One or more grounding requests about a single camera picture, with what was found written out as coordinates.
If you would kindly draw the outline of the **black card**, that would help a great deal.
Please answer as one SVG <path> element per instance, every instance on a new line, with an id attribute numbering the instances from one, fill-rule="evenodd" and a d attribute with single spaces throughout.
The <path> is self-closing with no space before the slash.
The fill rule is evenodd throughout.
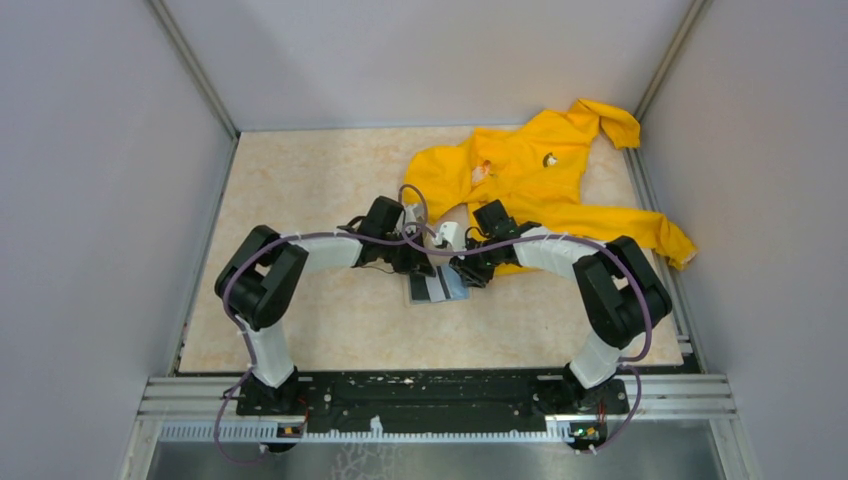
<path id="1" fill-rule="evenodd" d="M 408 276 L 409 300 L 411 304 L 431 303 L 430 289 L 427 284 L 429 279 L 426 275 Z"/>

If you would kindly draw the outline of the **silver striped card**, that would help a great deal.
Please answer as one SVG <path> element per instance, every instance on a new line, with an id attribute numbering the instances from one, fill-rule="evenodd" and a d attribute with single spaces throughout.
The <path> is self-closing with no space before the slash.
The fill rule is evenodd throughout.
<path id="1" fill-rule="evenodd" d="M 469 298 L 469 290 L 458 278 L 437 276 L 430 287 L 432 302 L 461 301 Z"/>

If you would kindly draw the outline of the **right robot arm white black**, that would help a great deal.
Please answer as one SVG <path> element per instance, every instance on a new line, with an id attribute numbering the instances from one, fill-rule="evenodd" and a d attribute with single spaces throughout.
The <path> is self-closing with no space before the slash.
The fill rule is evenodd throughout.
<path id="1" fill-rule="evenodd" d="M 673 309 L 667 289 L 629 236 L 600 243 L 518 223 L 499 201 L 473 216 L 481 236 L 463 237 L 449 261 L 465 286 L 486 287 L 501 266 L 541 270 L 578 286 L 591 332 L 565 365 L 562 390 L 569 408 L 590 411 L 620 366 L 649 353 L 654 328 Z"/>

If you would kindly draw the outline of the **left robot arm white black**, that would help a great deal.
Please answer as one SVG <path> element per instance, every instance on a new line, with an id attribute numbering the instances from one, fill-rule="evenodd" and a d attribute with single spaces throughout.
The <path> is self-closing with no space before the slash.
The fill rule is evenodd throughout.
<path id="1" fill-rule="evenodd" d="M 300 399 L 297 367 L 281 325 L 305 274 L 328 269 L 365 268 L 376 263 L 393 272 L 432 276 L 421 252 L 422 203 L 402 205 L 378 197 L 368 212 L 331 232 L 282 235 L 267 225 L 253 228 L 220 272 L 214 292 L 237 325 L 250 359 L 247 384 L 277 414 Z"/>

